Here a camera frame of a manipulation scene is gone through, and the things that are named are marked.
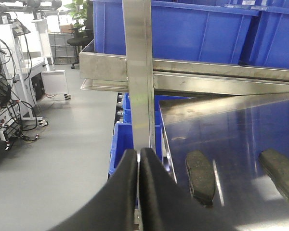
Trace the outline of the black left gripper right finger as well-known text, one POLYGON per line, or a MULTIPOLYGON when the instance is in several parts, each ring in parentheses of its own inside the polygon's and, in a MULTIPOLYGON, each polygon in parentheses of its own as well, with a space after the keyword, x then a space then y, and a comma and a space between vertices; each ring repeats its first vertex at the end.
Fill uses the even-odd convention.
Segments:
POLYGON ((233 231, 184 192, 151 148, 140 152, 139 200, 145 231, 233 231))

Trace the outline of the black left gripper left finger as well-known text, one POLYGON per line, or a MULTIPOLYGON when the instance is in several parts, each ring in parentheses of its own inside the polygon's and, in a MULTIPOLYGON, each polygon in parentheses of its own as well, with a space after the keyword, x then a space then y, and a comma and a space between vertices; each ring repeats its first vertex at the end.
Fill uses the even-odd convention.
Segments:
POLYGON ((137 152, 127 149, 115 173, 79 211, 52 231, 132 231, 137 191, 137 152))

